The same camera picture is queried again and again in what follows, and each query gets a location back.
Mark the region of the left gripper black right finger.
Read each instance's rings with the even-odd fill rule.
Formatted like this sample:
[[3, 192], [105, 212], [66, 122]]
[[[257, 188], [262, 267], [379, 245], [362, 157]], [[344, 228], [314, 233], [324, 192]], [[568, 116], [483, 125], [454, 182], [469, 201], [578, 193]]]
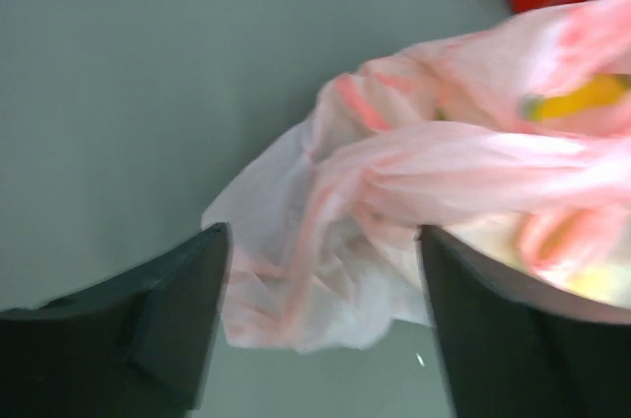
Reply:
[[458, 417], [627, 417], [630, 312], [420, 228], [419, 262]]

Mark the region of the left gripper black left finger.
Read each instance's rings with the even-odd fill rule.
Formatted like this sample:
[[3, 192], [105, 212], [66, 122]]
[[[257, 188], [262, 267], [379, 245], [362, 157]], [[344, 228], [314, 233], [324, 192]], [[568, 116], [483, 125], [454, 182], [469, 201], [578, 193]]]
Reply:
[[231, 232], [172, 250], [33, 309], [1, 313], [5, 417], [184, 417], [212, 356]]

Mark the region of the pink translucent plastic bag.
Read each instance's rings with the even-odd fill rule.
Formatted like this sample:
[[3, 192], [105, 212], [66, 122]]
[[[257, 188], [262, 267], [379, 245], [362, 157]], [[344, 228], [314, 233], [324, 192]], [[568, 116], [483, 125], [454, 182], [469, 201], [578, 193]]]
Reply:
[[610, 299], [630, 243], [630, 90], [542, 122], [529, 95], [630, 76], [630, 0], [525, 12], [323, 86], [202, 215], [231, 227], [222, 321], [240, 348], [364, 349], [429, 324], [420, 228], [462, 233], [555, 286]]

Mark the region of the yellow banana bunch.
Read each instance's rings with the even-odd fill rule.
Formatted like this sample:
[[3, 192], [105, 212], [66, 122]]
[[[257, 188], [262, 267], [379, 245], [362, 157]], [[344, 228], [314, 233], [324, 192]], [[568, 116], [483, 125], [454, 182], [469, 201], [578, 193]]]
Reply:
[[568, 117], [588, 109], [616, 105], [629, 90], [629, 75], [594, 74], [583, 86], [562, 96], [526, 96], [521, 113], [532, 122]]

